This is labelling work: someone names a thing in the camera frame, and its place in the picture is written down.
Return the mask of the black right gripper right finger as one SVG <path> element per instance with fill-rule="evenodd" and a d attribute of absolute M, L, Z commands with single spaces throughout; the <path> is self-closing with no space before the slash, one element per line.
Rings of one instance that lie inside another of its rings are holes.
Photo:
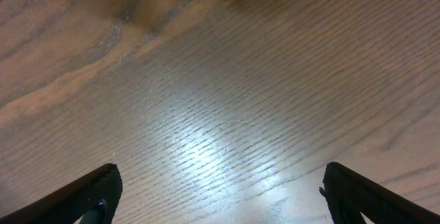
<path fill-rule="evenodd" d="M 383 224 L 439 222 L 439 215 L 423 208 L 355 171 L 331 162 L 324 172 L 320 194 L 325 198 L 335 224 L 365 224 L 365 219 Z"/>

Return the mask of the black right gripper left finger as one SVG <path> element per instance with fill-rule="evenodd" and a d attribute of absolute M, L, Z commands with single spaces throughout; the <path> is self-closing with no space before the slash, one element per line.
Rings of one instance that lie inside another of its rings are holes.
<path fill-rule="evenodd" d="M 2 223 L 111 224 L 123 191 L 118 167 L 105 164 L 1 218 Z"/>

